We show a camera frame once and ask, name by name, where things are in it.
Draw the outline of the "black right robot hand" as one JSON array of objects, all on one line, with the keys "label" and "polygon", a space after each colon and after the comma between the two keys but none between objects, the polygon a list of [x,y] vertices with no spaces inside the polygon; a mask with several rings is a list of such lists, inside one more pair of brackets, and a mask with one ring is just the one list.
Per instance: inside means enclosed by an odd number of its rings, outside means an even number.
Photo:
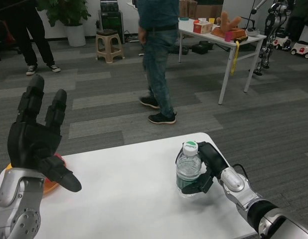
[{"label": "black right robot hand", "polygon": [[224,157],[208,142],[188,141],[177,155],[176,185],[184,195],[207,193],[213,178],[229,167]]}]

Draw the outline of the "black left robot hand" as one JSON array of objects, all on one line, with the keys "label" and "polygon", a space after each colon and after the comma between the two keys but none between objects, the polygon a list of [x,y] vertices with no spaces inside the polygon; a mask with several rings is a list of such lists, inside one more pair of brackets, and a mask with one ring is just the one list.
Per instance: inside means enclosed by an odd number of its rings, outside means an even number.
[{"label": "black left robot hand", "polygon": [[50,181],[55,181],[71,192],[82,189],[72,171],[55,156],[60,145],[61,126],[65,118],[67,93],[60,89],[48,107],[45,124],[37,122],[44,95],[44,78],[34,75],[22,94],[18,114],[11,125],[7,149],[12,167],[33,169]]}]

